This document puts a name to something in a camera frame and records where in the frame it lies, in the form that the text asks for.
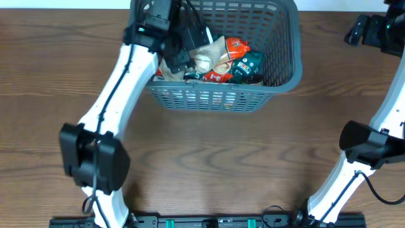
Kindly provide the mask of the green Nescafe coffee bag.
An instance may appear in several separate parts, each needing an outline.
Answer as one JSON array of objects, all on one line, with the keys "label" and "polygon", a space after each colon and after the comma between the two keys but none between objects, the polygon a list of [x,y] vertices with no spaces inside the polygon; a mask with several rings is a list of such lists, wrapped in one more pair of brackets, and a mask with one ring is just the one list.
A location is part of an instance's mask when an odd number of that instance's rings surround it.
[{"label": "green Nescafe coffee bag", "polygon": [[184,80],[228,84],[257,84],[263,79],[263,74],[260,72],[263,57],[263,53],[252,51],[250,47],[250,51],[243,57],[218,65],[208,73],[186,74]]}]

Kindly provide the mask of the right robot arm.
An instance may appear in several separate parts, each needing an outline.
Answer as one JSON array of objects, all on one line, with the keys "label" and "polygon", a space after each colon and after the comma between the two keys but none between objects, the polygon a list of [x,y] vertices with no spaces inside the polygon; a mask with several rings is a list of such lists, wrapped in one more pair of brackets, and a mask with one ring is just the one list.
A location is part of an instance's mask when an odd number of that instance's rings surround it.
[{"label": "right robot arm", "polygon": [[[344,40],[363,44],[385,54],[404,58],[404,0],[386,0],[382,15],[359,15]],[[344,126],[339,160],[322,186],[290,218],[289,227],[366,227],[361,213],[341,210],[355,190],[367,183],[385,205],[399,205],[404,198],[383,199],[369,177],[385,164],[404,161],[404,62],[400,62],[389,91],[369,124],[351,120]]]}]

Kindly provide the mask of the white paper bag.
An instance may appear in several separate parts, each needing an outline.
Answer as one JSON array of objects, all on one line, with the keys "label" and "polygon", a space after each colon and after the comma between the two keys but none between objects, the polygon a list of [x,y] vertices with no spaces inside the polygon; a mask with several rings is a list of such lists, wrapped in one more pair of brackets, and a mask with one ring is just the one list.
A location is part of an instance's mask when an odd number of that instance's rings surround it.
[{"label": "white paper bag", "polygon": [[165,60],[162,60],[156,75],[161,75],[167,81],[181,81],[186,74],[207,73],[215,66],[231,60],[226,44],[226,38],[220,36],[212,44],[208,44],[189,52],[195,66],[187,66],[185,70],[172,73]]}]

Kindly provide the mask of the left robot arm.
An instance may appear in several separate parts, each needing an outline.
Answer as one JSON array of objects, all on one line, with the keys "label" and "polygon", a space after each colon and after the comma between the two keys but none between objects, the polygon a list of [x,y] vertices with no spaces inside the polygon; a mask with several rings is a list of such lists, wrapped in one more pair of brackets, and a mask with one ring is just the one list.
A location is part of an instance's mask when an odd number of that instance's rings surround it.
[{"label": "left robot arm", "polygon": [[172,73],[194,66],[190,51],[213,41],[189,0],[132,1],[115,68],[96,102],[59,135],[65,174],[82,188],[85,214],[97,227],[133,222],[122,185],[130,158],[122,140],[141,92],[164,60]]}]

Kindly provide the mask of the blue Kleenex tissue pack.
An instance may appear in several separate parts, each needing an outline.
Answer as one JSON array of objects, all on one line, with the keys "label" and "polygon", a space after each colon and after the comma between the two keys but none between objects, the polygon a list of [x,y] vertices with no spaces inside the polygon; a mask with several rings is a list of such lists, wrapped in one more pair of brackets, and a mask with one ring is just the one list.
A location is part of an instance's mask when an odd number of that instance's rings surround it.
[{"label": "blue Kleenex tissue pack", "polygon": [[244,91],[234,84],[153,80],[146,88],[162,106],[174,110],[252,112],[272,97],[269,92]]}]

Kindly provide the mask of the red spaghetti packet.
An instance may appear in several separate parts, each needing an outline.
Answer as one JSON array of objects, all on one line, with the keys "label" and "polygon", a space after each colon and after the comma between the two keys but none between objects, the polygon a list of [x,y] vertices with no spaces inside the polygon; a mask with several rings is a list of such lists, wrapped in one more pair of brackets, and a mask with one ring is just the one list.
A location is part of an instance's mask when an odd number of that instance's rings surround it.
[{"label": "red spaghetti packet", "polygon": [[231,58],[230,61],[241,58],[247,52],[250,51],[248,42],[243,41],[242,39],[237,38],[237,37],[226,38],[226,44],[227,44],[227,48],[228,48],[228,53],[230,54],[230,58]]}]

